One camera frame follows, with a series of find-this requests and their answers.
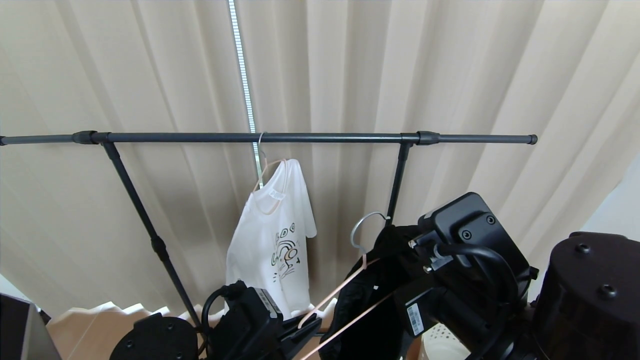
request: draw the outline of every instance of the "printed graphic on shirt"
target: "printed graphic on shirt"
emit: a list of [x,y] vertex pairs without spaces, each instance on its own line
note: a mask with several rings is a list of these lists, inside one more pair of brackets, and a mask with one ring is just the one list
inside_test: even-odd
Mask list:
[[296,223],[292,223],[288,229],[284,228],[276,234],[276,249],[271,255],[271,266],[277,266],[278,272],[273,274],[273,282],[276,282],[278,274],[280,275],[280,280],[286,278],[289,274],[293,274],[296,271],[295,264],[300,264],[298,242],[284,239],[289,233],[295,232]]

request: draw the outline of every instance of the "perforated white basket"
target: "perforated white basket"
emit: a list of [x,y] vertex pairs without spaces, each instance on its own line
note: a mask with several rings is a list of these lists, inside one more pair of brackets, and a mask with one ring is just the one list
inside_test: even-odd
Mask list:
[[422,335],[420,360],[464,360],[468,355],[469,350],[440,323]]

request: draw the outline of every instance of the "beige curtain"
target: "beige curtain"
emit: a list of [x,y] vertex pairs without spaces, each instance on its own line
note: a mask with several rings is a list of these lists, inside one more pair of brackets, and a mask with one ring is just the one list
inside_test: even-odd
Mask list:
[[[0,3],[0,133],[248,131],[224,1]],[[395,223],[480,193],[534,266],[640,151],[640,3],[236,1],[257,131],[531,134],[412,148]],[[223,284],[250,144],[118,146],[193,302]],[[386,211],[396,145],[263,145],[299,159],[312,297]],[[52,315],[182,305],[99,146],[0,149],[0,272]],[[370,248],[382,221],[360,241]]]

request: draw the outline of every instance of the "barcode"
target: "barcode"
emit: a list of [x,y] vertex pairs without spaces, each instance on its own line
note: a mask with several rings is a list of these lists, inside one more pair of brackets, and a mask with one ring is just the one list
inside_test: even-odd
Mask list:
[[409,321],[411,322],[411,328],[413,329],[413,335],[418,336],[424,331],[424,325],[422,324],[422,317],[420,316],[420,310],[418,309],[418,303],[415,303],[406,309],[406,313],[409,315]]

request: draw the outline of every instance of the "black metal rack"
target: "black metal rack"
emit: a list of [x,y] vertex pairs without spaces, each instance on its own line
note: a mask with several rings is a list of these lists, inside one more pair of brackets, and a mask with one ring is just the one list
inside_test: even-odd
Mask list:
[[[166,268],[175,289],[178,291],[184,306],[199,327],[199,317],[193,308],[180,277],[175,271],[164,241],[156,233],[151,219],[145,210],[142,200],[136,191],[127,169],[124,167],[120,154],[116,148],[117,142],[225,142],[252,143],[258,142],[260,133],[102,133],[97,131],[80,131],[67,135],[33,135],[33,136],[0,136],[0,145],[15,145],[25,143],[80,143],[85,145],[101,144],[113,162],[118,176],[122,181],[133,206],[136,208],[140,220],[145,226],[151,247]],[[431,131],[417,131],[416,133],[262,133],[261,142],[291,142],[291,143],[398,143],[400,150],[394,184],[391,189],[389,207],[387,210],[387,224],[391,224],[396,211],[400,185],[404,174],[404,166],[409,157],[409,150],[413,145],[433,145],[436,143],[528,143],[538,141],[536,135],[441,135]]]

